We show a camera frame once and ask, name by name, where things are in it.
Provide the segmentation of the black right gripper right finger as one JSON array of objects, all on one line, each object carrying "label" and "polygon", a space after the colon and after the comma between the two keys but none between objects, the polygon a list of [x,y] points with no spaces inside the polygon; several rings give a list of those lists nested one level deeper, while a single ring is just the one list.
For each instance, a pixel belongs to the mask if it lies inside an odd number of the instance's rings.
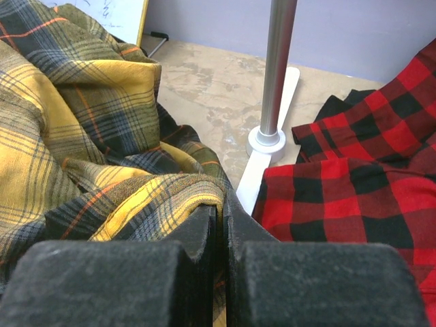
[{"label": "black right gripper right finger", "polygon": [[234,191],[223,206],[229,326],[428,326],[405,261],[390,246],[282,243]]}]

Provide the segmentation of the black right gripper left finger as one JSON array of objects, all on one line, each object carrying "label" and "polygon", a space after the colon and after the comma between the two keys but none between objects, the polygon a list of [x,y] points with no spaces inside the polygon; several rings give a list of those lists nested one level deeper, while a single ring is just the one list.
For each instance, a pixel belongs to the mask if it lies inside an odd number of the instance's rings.
[{"label": "black right gripper left finger", "polygon": [[211,326],[217,211],[155,242],[45,241],[18,261],[2,326]]}]

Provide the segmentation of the yellow plaid flannel shirt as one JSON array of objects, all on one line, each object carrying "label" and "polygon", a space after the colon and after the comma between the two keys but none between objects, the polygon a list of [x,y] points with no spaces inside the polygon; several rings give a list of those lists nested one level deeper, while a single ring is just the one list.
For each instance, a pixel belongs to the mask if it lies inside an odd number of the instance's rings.
[{"label": "yellow plaid flannel shirt", "polygon": [[70,5],[1,2],[1,298],[45,241],[155,242],[217,211],[213,323],[227,326],[223,206],[231,183],[157,100],[161,65]]}]

